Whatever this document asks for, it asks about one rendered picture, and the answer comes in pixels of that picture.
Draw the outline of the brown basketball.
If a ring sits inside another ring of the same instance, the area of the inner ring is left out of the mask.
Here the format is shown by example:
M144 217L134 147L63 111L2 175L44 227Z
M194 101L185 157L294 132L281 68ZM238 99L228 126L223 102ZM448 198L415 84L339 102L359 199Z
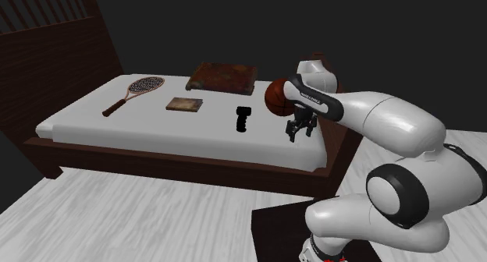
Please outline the brown basketball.
M274 115L287 117L295 112L295 105L284 95L284 84L287 79L272 81L265 91L265 105Z

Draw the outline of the wooden tennis racket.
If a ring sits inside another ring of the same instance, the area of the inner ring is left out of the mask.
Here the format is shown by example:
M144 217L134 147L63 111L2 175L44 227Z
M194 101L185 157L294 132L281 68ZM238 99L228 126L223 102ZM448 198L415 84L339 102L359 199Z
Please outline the wooden tennis racket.
M165 82L165 79L160 76L147 76L136 81L133 81L126 89L126 95L123 99L117 101L115 104L102 112L104 117L109 117L114 111L122 107L128 100L141 96L157 90Z

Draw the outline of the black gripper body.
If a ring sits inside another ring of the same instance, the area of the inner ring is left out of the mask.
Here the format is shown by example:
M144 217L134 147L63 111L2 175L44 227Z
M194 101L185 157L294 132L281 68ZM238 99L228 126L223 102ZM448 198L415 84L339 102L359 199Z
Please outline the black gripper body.
M317 115L309 108L296 106L294 111L294 118L297 126L317 126Z

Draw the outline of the black ribbed cylinder object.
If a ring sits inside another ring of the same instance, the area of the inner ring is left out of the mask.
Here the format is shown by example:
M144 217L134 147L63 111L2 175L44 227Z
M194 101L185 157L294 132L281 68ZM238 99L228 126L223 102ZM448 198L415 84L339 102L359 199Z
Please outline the black ribbed cylinder object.
M236 130L239 133L245 133L247 131L246 129L247 117L251 115L251 108L238 106L236 108L236 114L237 114Z

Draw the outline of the large brown worn book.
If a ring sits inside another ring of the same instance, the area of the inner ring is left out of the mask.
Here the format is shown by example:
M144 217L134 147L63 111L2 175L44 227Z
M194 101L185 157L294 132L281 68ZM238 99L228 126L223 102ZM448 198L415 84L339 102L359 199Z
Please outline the large brown worn book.
M256 66L202 62L194 70L185 89L250 96L257 77Z

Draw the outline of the small tan worn book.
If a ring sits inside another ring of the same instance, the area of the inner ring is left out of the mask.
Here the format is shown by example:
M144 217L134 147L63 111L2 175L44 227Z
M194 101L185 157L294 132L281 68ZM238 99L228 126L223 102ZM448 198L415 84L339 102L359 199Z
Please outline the small tan worn book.
M198 112L203 100L199 98L174 97L165 107L169 111Z

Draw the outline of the dark robot stand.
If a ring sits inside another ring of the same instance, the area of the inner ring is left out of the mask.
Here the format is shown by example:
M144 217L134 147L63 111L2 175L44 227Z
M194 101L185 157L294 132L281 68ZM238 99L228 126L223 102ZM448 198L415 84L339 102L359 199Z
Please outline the dark robot stand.
M267 207L251 213L251 234L258 262L300 262L303 243L311 235L307 207L317 199Z

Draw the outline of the dark wooden bed white mattress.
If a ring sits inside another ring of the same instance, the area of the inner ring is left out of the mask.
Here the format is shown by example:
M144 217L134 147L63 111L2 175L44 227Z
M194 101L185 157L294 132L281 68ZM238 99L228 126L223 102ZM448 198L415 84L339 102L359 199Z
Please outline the dark wooden bed white mattress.
M324 119L291 143L263 82L249 97L198 91L203 106L189 113L165 109L186 82L167 76L104 117L132 81L96 0L0 0L0 132L48 179L70 167L326 198L361 143ZM245 133L238 106L251 108Z

